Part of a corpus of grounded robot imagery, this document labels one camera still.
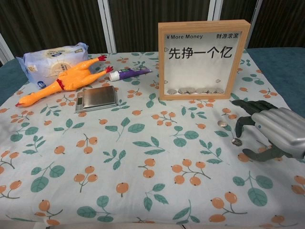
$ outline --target gray robot arm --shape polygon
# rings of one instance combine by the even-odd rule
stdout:
[[[266,161],[283,155],[303,159],[305,155],[305,119],[286,108],[277,108],[266,101],[232,101],[251,116],[240,117],[236,123],[236,136],[242,134],[243,125],[255,125],[272,147],[257,154],[250,149],[243,152],[250,158]]]

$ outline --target digital kitchen scale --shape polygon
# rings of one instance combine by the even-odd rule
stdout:
[[[113,86],[87,89],[77,93],[75,112],[87,112],[118,105],[118,98]]]

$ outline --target dark curtain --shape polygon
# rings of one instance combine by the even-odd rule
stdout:
[[[206,21],[210,0],[109,0],[117,52],[158,50],[158,22]]]
[[[256,0],[224,0],[220,20],[245,19],[251,23]]]
[[[248,48],[305,47],[305,1],[264,0]]]
[[[97,0],[1,0],[0,32],[14,56],[78,42],[107,52]]]

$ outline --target yellow rubber chicken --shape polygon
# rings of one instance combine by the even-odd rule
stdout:
[[[57,80],[46,88],[41,89],[38,92],[31,93],[22,97],[15,106],[31,106],[43,97],[60,91],[74,91],[77,88],[91,84],[96,79],[109,73],[113,70],[113,67],[108,66],[104,71],[96,74],[91,74],[88,69],[92,64],[97,61],[105,61],[107,56],[99,56],[95,59],[83,61],[78,65],[59,74]]]

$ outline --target purple toothpaste tube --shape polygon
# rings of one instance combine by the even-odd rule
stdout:
[[[127,68],[127,69],[121,69],[115,72],[110,73],[110,80],[116,81],[116,80],[123,80],[127,79],[133,76],[142,75],[146,73],[151,73],[152,70],[142,67],[142,68]]]

